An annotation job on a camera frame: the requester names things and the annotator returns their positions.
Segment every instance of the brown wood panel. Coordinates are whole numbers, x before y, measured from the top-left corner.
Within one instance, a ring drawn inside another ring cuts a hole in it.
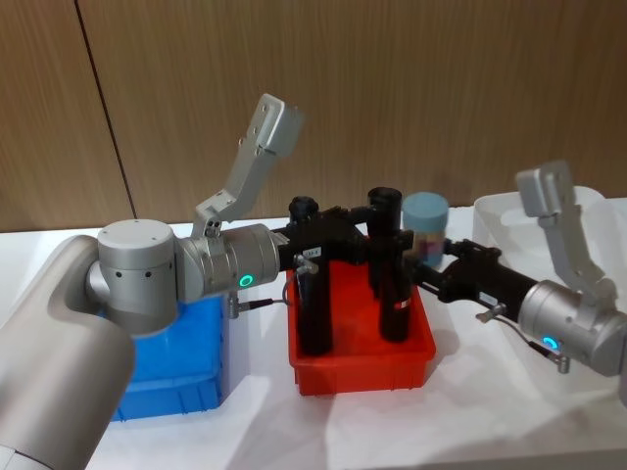
[[[132,217],[72,0],[0,1],[0,231]]]
[[[260,94],[307,115],[255,215],[375,185],[454,204],[571,161],[626,196],[627,2],[79,0],[142,216],[189,218]]]

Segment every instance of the light blue lid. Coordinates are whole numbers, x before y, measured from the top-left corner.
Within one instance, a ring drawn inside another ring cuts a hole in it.
[[[449,202],[436,193],[414,193],[403,201],[403,225],[414,232],[441,232],[449,220]]]

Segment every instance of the blue plastic bin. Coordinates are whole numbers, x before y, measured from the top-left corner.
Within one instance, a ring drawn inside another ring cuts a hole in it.
[[[135,340],[135,372],[112,421],[217,408],[222,393],[222,300],[179,304],[159,335]]]

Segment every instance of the table surface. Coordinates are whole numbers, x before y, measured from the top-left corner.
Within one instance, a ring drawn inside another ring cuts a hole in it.
[[[625,200],[615,204],[627,209]],[[451,210],[450,238],[470,238],[472,211]],[[285,219],[262,222],[274,228]],[[173,228],[187,236],[190,227]],[[61,241],[97,231],[0,234],[0,323]],[[284,279],[240,297],[279,298]],[[478,322],[479,305],[421,297],[438,348],[421,389],[301,397],[286,308],[271,305],[228,324],[229,393],[220,408],[112,423],[88,468],[625,468],[627,409],[616,378],[578,364],[560,376],[512,332]]]

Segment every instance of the red plastic tray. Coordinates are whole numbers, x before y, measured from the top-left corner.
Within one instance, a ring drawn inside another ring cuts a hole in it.
[[[368,286],[367,265],[330,263],[333,351],[307,356],[297,338],[296,283],[289,289],[290,364],[301,395],[422,387],[435,343],[417,289],[411,297],[410,335],[390,343],[379,334],[379,303]]]

